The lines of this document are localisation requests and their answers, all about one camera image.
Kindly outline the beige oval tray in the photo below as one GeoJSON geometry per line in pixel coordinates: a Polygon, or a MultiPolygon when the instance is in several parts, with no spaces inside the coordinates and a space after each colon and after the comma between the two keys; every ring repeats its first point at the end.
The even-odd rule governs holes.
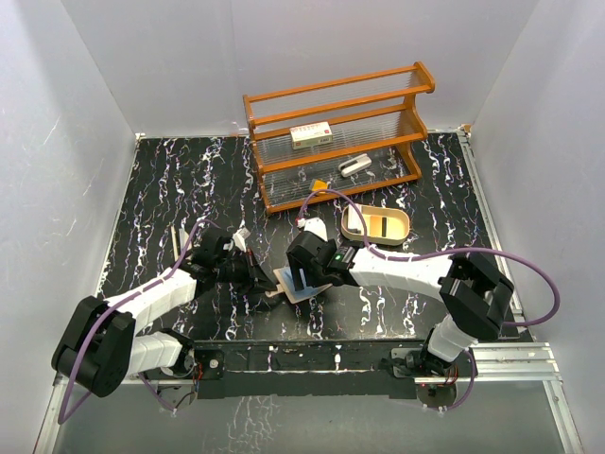
{"type": "MultiPolygon", "coordinates": [[[[410,219],[404,211],[361,204],[357,208],[366,222],[370,243],[384,246],[400,246],[404,243],[410,231],[410,219]]],[[[363,240],[360,217],[351,205],[342,213],[340,230],[349,240],[363,240]]]]}

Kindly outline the stack of cards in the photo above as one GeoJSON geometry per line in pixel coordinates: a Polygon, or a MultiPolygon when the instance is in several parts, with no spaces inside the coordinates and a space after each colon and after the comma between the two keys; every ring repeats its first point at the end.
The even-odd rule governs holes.
{"type": "Polygon", "coordinates": [[[348,232],[356,235],[362,235],[364,232],[364,219],[362,215],[359,215],[357,211],[359,207],[357,205],[348,206],[346,229],[348,232]]]}

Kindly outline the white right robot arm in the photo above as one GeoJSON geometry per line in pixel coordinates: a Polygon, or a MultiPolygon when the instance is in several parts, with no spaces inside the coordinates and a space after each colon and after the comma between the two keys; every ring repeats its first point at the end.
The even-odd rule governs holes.
{"type": "Polygon", "coordinates": [[[386,253],[351,241],[337,243],[324,230],[322,220],[309,219],[286,251],[295,289],[398,288],[446,307],[421,349],[391,360],[403,373],[446,375],[469,347],[499,338],[514,286],[484,254],[386,253]]]}

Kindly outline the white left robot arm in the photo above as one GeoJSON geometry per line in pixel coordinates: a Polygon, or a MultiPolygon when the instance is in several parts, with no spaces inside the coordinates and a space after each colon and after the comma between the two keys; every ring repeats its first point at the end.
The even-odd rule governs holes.
{"type": "Polygon", "coordinates": [[[218,284],[243,294],[276,289],[246,241],[245,228],[230,234],[206,228],[183,261],[154,280],[106,300],[81,300],[51,359],[52,368],[74,375],[98,397],[111,394],[129,375],[165,368],[175,377],[195,366],[192,342],[171,330],[141,332],[165,313],[186,305],[218,284]]]}

